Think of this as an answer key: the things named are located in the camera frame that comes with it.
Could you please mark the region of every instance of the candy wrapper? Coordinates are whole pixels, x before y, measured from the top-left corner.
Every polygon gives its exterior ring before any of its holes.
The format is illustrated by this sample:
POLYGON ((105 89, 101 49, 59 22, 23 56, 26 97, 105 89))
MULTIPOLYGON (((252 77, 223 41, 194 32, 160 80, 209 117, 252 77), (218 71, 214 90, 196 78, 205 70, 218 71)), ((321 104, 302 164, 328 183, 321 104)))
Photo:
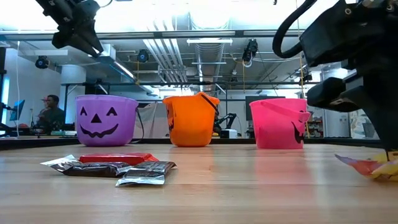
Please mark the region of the candy wrapper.
POLYGON ((125 162, 82 163, 73 155, 42 162, 41 164, 49 166, 65 175, 80 177, 120 177, 132 168, 132 166, 125 162))
POLYGON ((116 186, 130 184, 154 184, 163 185, 166 174, 175 167, 174 162, 148 161, 140 163, 129 169, 122 179, 119 179, 116 186))
POLYGON ((135 166, 145 161, 159 161, 149 153, 110 153, 80 156, 80 162, 125 162, 135 166))
POLYGON ((398 159, 387 161, 385 154, 377 155, 374 160, 357 160, 339 155, 335 156, 367 178, 398 181, 398 159))

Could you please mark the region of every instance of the silver candy wrapper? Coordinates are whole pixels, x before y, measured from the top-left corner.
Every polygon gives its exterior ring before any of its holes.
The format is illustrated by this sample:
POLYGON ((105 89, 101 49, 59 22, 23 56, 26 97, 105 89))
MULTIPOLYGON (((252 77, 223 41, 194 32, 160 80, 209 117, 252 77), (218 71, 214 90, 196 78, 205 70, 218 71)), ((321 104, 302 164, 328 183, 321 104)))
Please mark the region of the silver candy wrapper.
POLYGON ((73 155, 42 162, 41 164, 49 166, 65 175, 80 177, 120 177, 132 168, 132 166, 125 162, 82 163, 73 155))
POLYGON ((154 184, 163 185, 168 171, 175 167, 174 162, 147 161, 129 169, 116 186, 130 184, 154 184))

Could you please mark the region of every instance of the pillar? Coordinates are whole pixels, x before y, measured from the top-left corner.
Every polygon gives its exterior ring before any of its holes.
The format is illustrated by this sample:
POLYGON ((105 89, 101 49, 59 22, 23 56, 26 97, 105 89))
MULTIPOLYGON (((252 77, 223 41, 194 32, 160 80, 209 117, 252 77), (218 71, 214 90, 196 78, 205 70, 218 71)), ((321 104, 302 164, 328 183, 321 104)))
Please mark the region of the pillar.
MULTIPOLYGON (((62 66, 61 70, 61 84, 64 83, 83 83, 86 81, 86 69, 78 66, 78 65, 64 65, 62 66)), ((84 95, 86 91, 86 87, 84 86, 77 86, 73 91, 74 86, 71 85, 68 88, 70 92, 68 94, 68 101, 67 101, 67 110, 65 111, 66 114, 66 124, 72 124, 76 121, 76 100, 75 98, 80 95, 84 95)), ((63 110, 65 104, 65 86, 61 86, 60 92, 60 102, 59 107, 63 110)))

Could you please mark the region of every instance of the wooden table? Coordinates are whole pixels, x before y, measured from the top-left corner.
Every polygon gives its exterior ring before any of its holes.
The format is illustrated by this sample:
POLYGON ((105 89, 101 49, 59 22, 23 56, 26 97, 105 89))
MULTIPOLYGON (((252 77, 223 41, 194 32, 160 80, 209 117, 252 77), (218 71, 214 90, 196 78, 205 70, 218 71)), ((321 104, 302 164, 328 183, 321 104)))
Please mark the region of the wooden table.
POLYGON ((398 185, 376 183, 334 158, 378 149, 332 145, 256 150, 59 146, 0 151, 0 223, 398 223, 398 185), (150 152, 178 165, 162 187, 67 177, 40 162, 93 152, 150 152))

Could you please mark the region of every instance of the bucket handle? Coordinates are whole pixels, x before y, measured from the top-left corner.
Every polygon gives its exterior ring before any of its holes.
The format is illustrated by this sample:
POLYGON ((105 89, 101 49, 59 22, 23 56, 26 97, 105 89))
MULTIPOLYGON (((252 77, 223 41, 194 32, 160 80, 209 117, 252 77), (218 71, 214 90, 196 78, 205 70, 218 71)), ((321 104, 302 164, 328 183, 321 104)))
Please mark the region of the bucket handle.
POLYGON ((309 113, 309 112, 296 112, 296 111, 292 111, 292 110, 290 110, 290 109, 288 109, 288 108, 284 108, 284 107, 281 107, 281 106, 278 106, 278 105, 275 105, 275 104, 273 104, 273 103, 269 103, 269 102, 266 102, 266 101, 262 101, 262 102, 261 102, 261 105, 262 105, 262 106, 266 106, 266 107, 268 107, 269 109, 271 109, 271 110, 273 110, 273 111, 275 111, 275 112, 277 112, 277 113, 283 114, 283 115, 288 116, 288 117, 291 117, 291 118, 293 118, 293 119, 297 119, 297 120, 299 120, 300 122, 306 122, 306 121, 308 121, 308 119, 309 119, 310 116, 311 116, 311 113, 309 113))
POLYGON ((216 114, 217 114, 217 116, 218 116, 220 113, 218 112, 218 109, 217 109, 216 105, 214 105, 214 103, 212 103, 212 102, 209 100, 209 98, 207 98, 205 95, 202 95, 202 94, 201 94, 201 97, 203 97, 203 99, 205 99, 205 100, 207 101, 207 103, 209 103, 210 106, 214 108, 214 110, 216 111, 216 114))

